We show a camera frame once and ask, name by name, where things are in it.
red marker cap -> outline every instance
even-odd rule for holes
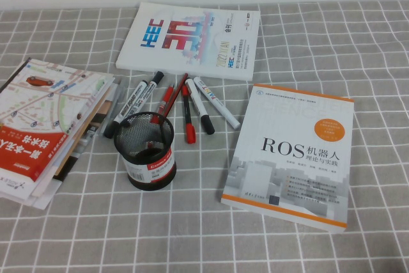
[[[187,89],[187,86],[186,86],[186,85],[183,85],[183,86],[181,87],[181,94],[182,94],[183,96],[188,96],[188,95],[189,95],[189,90]]]
[[[191,123],[186,124],[186,138],[188,144],[196,143],[196,131]]]

black mesh pen holder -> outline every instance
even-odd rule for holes
[[[172,181],[176,174],[173,139],[171,122],[158,113],[136,113],[120,123],[114,144],[135,187],[153,191]]]

red book cover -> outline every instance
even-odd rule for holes
[[[16,70],[0,88],[0,175],[35,181],[106,78],[33,59]]]

red pen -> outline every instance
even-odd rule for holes
[[[168,89],[166,90],[166,93],[165,93],[162,101],[159,103],[159,108],[158,108],[158,113],[159,114],[162,114],[164,112],[165,106],[166,106],[167,102],[169,101],[169,99],[172,96],[173,88],[174,88],[174,84],[172,86],[168,87]]]
[[[157,113],[163,114],[164,109],[165,109],[165,106],[166,106],[167,102],[169,101],[169,99],[170,99],[171,96],[172,96],[173,88],[174,88],[174,84],[173,84],[172,86],[170,86],[170,87],[167,88],[167,90],[166,90],[166,92],[165,92],[165,95],[164,95],[164,97],[162,98],[162,101],[159,103],[159,108],[158,108]],[[152,120],[151,120],[151,123],[158,124],[158,123],[159,123],[158,117],[157,117],[157,116],[153,116],[153,117],[152,117]]]
[[[172,94],[172,97],[169,100],[169,103],[166,104],[165,111],[162,113],[162,115],[164,117],[166,117],[169,114],[169,112],[171,112],[174,101],[176,100],[176,97],[179,95],[179,92],[181,91],[181,87],[185,84],[187,76],[188,76],[187,73],[185,75],[183,75],[178,87],[176,88],[176,91]]]
[[[186,121],[186,141],[188,144],[193,144],[196,142],[196,131],[192,125],[192,118],[190,117],[190,107],[189,107],[189,91],[186,85],[181,87],[181,95],[183,97],[183,109],[185,111],[185,121]]]

white marker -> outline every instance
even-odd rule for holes
[[[142,109],[143,105],[148,100],[148,98],[151,96],[153,90],[157,87],[158,83],[162,80],[163,77],[164,77],[164,73],[162,72],[156,73],[152,81],[149,82],[148,87],[142,93],[142,97],[140,97],[137,100],[137,102],[134,104],[134,106],[129,111],[129,114],[128,114],[129,116],[135,113],[138,113]]]
[[[115,130],[119,127],[120,123],[124,118],[127,117],[129,111],[131,110],[132,106],[137,102],[137,100],[142,97],[143,91],[148,86],[148,83],[145,80],[142,80],[136,89],[132,92],[129,96],[128,101],[122,107],[121,111],[115,117],[114,121],[110,123],[104,131],[104,136],[112,139],[114,136]]]
[[[215,129],[213,127],[212,121],[210,121],[209,114],[207,114],[206,112],[202,100],[200,99],[200,94],[197,91],[193,80],[191,78],[188,78],[186,79],[185,84],[187,86],[187,89],[189,90],[190,97],[192,97],[193,103],[196,106],[197,111],[199,112],[200,121],[203,125],[204,131],[206,131],[207,134],[214,134]]]
[[[207,99],[215,106],[218,112],[224,116],[224,118],[229,122],[229,124],[234,128],[237,129],[240,127],[240,123],[236,118],[231,114],[229,109],[213,94],[212,91],[205,85],[205,83],[200,79],[200,77],[195,77],[194,83],[196,86],[201,90],[201,92],[207,97]]]

